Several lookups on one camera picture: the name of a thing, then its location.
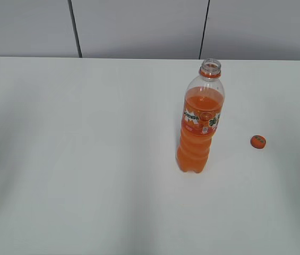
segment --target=white wall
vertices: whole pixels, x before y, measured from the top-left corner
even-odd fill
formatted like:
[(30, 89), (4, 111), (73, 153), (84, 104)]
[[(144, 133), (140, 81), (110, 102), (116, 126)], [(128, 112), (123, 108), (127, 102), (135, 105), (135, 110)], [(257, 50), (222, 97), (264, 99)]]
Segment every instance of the white wall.
[(207, 0), (72, 0), (83, 57), (192, 58)]
[(67, 0), (0, 0), (0, 56), (78, 57)]
[(202, 58), (300, 60), (299, 0), (210, 0)]

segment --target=bottle mouth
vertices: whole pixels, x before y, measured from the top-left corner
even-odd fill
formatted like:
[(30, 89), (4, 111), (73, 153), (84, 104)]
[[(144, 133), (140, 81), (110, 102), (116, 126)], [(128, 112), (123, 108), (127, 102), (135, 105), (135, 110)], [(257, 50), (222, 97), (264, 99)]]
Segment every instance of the bottle mouth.
[(220, 77), (221, 64), (218, 60), (213, 58), (205, 59), (199, 69), (199, 74), (207, 78), (218, 78)]

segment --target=bottle neck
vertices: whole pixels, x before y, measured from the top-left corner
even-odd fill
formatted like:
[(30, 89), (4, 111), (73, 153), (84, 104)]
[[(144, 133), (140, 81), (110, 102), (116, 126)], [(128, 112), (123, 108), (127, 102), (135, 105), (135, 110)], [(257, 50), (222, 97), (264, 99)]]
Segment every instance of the bottle neck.
[(218, 81), (219, 80), (219, 77), (217, 77), (217, 78), (209, 78), (209, 77), (205, 77), (205, 76), (203, 76), (201, 74), (199, 76), (200, 76), (200, 78), (202, 78), (202, 80), (208, 81), (208, 82), (213, 82), (213, 81)]

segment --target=orange soda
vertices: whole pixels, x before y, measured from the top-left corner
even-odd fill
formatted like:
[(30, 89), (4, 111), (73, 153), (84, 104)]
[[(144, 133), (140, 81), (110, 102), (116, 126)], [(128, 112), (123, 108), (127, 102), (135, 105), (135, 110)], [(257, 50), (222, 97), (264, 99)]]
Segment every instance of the orange soda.
[(200, 173), (209, 157), (224, 102), (224, 88), (219, 80), (221, 64), (204, 60), (197, 76), (187, 87), (183, 110), (181, 139), (176, 159), (183, 172)]

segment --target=mirinda bottle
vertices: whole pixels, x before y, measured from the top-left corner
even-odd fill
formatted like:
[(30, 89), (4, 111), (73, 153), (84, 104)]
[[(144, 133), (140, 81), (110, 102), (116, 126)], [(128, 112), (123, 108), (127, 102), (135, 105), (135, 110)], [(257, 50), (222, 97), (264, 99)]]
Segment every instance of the mirinda bottle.
[(200, 173), (209, 157), (224, 102), (224, 88), (219, 80), (220, 62), (204, 60), (197, 76), (187, 87), (183, 110), (181, 139), (177, 162), (184, 172)]

